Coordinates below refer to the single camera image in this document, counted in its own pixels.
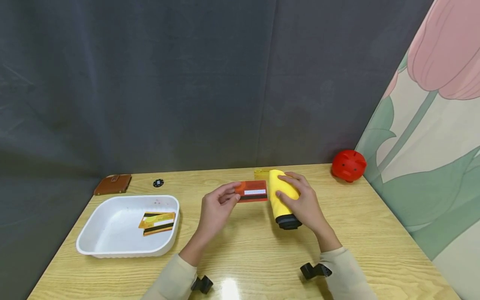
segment red piggy bank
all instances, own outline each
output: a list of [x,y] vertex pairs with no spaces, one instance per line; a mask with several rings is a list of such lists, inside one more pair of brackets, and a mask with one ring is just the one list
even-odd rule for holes
[[361,153],[344,150],[333,159],[332,175],[351,183],[363,175],[366,167],[367,162]]

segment pink tulip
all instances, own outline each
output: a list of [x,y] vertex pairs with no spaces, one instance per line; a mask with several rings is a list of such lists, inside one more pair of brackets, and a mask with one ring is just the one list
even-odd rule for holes
[[396,85],[396,81],[397,81],[397,80],[398,80],[398,72],[395,71],[395,74],[393,75],[392,81],[391,81],[390,84],[388,85],[387,90],[385,91],[384,95],[382,96],[382,99],[385,99],[385,98],[387,98],[388,96],[390,96],[390,94],[392,93],[393,89],[395,88],[395,85]]
[[408,51],[408,74],[446,99],[480,96],[480,1],[435,0]]

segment green leaf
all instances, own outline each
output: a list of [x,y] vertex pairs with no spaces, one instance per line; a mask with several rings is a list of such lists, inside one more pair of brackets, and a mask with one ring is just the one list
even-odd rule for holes
[[453,240],[480,219],[480,196],[443,214],[433,223],[411,233],[415,242],[433,260]]
[[386,129],[392,127],[394,117],[393,102],[390,96],[382,99],[373,113],[367,129]]
[[403,57],[402,61],[400,62],[400,65],[398,66],[397,70],[399,73],[407,68],[407,58],[408,58],[408,50],[405,53],[405,56]]
[[385,129],[367,129],[363,133],[356,150],[365,157],[367,169],[363,174],[377,194],[383,190],[382,175],[377,167],[377,150],[386,140],[395,137],[390,130]]
[[403,226],[434,221],[451,207],[463,174],[479,148],[435,170],[388,181],[383,185],[383,200]]
[[480,155],[477,155],[477,157],[474,157],[472,159],[472,162],[470,163],[470,166],[467,168],[467,172],[470,172],[471,170],[475,169],[476,167],[480,167]]
[[377,152],[372,155],[369,159],[367,159],[367,168],[365,173],[363,174],[365,179],[369,182],[369,184],[373,187],[373,189],[377,192],[377,194],[381,195],[383,192],[384,182],[382,179],[382,175],[377,167]]
[[480,196],[480,168],[476,166],[479,161],[478,156],[473,158],[470,162],[470,165],[467,168],[467,171],[463,175],[462,184],[460,185],[460,191],[458,192],[455,202],[453,203],[450,210],[454,210],[465,203],[471,201]]
[[356,150],[362,153],[365,160],[368,160],[374,155],[376,165],[376,154],[381,144],[389,138],[396,137],[395,133],[386,129],[367,129],[363,132]]

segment gray curtain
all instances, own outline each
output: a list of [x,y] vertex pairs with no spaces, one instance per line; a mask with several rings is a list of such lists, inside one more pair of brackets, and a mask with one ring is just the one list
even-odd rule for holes
[[108,174],[354,148],[431,2],[0,1],[0,295]]

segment leather wallet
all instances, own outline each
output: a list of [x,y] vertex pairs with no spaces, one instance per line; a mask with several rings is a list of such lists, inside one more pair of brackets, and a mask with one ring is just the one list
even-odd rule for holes
[[132,180],[131,174],[110,175],[102,179],[93,194],[95,196],[100,196],[124,193],[127,191],[130,180]]

